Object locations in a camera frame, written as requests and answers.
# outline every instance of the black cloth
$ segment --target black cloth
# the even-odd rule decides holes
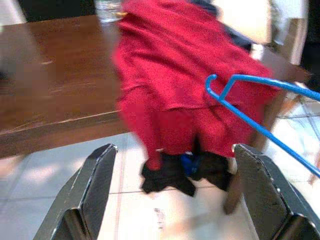
[[[227,191],[233,176],[228,172],[227,158],[215,153],[204,152],[198,156],[197,160],[199,161],[198,169],[191,175],[191,178],[195,181],[205,178],[219,189]]]
[[[161,169],[150,170],[144,164],[141,175],[144,177],[141,188],[146,194],[173,187],[191,197],[195,195],[196,187],[186,177],[180,156],[162,154]]]
[[[320,93],[320,0],[309,0],[308,26],[301,66],[312,73],[306,86]]]
[[[28,22],[96,14],[94,0],[18,0]]]
[[[205,0],[190,0],[192,4],[195,4],[214,16],[218,16],[219,12],[216,6],[206,2]],[[224,25],[225,32],[229,35],[232,42],[240,48],[247,50],[248,52],[251,50],[252,44],[255,44],[254,41],[249,39],[248,37],[242,35],[241,33],[237,32],[236,30],[232,29],[231,27]]]

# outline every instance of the table leg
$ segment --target table leg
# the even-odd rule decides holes
[[[320,168],[320,151],[318,152],[315,160],[315,165],[319,169]],[[317,177],[315,175],[311,175],[310,177],[310,184],[313,185],[316,181]]]
[[[285,101],[281,108],[280,114],[285,115],[290,112],[296,106],[296,104],[300,102],[301,98],[301,95],[297,95],[294,99]]]
[[[242,186],[240,181],[239,172],[232,177],[230,186],[227,191],[226,200],[223,204],[223,211],[225,214],[229,215],[234,212],[237,207],[238,202],[240,201],[242,193]]]

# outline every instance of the white floor tile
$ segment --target white floor tile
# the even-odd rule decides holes
[[[313,116],[311,117],[311,120],[314,122],[315,127],[318,130],[318,133],[320,133],[320,116]]]
[[[287,146],[315,164],[320,143],[308,118],[279,119],[272,132]],[[290,182],[309,180],[311,173],[273,142],[267,141],[264,152],[277,164]]]
[[[113,240],[117,228],[117,210],[119,194],[110,194],[106,203],[98,240]]]
[[[305,102],[304,106],[309,116],[320,115],[320,102],[318,101]]]
[[[143,144],[131,133],[128,137],[127,151],[125,154],[122,192],[140,192],[143,178],[141,169],[148,159]]]
[[[4,200],[9,197],[10,190],[17,181],[17,178],[21,176],[22,171],[26,167],[28,161],[29,157],[26,156],[19,163],[17,163],[17,165],[10,171],[9,174],[0,176],[0,200]]]
[[[0,199],[0,216],[1,216],[1,213],[3,212],[6,204],[7,204],[7,200]]]
[[[207,179],[202,178],[200,181],[193,181],[193,185],[195,185],[196,188],[215,188],[216,186],[212,183],[208,182]]]
[[[224,215],[225,193],[215,187],[198,189],[196,197],[177,190],[158,193],[153,200],[142,192],[123,193],[118,239],[252,240],[242,208]],[[164,229],[158,229],[154,208],[164,213]]]
[[[120,152],[117,158],[121,159],[127,137],[127,134],[120,134],[30,154],[29,162],[11,198],[55,197],[67,180],[81,167],[84,160],[98,147],[108,143],[116,144]],[[121,161],[117,159],[111,192],[118,191],[120,176]]]
[[[1,239],[33,239],[54,200],[42,198],[7,202],[0,215]]]

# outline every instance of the clear glass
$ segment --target clear glass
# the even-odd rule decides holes
[[[110,23],[122,17],[121,0],[95,0],[95,11],[102,23]]]

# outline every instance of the red towel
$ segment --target red towel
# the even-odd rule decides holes
[[[137,132],[145,145],[149,140],[146,142],[142,135],[149,126],[137,126],[139,118],[145,120],[150,115],[146,113],[148,110],[141,112],[136,107],[142,104],[137,102],[139,99],[146,99],[146,96],[139,97],[142,93],[152,96],[155,101],[151,102],[157,102],[157,105],[150,106],[151,102],[148,102],[149,109],[154,108],[159,113],[209,108],[214,113],[215,106],[220,104],[205,91],[205,80],[209,75],[218,76],[211,86],[217,93],[222,91],[233,74],[271,76],[266,67],[233,45],[214,16],[196,5],[184,0],[126,0],[123,10],[128,14],[118,23],[121,39],[113,56],[121,80],[119,106],[129,127]],[[276,93],[273,87],[239,81],[226,100],[260,122],[264,104]],[[230,123],[233,119],[234,124],[230,124],[235,134],[242,132],[243,139],[248,141],[252,131],[248,130],[246,123],[227,109],[221,110],[221,107],[214,114],[218,114],[214,121],[227,119]],[[150,120],[148,124],[153,125],[149,134],[157,138],[160,133],[154,130],[157,128],[155,121]],[[219,149],[218,153],[230,156],[230,143],[239,138],[230,134],[232,129],[221,127],[217,131],[221,133],[216,134],[212,144],[221,146],[226,143],[225,150]]]

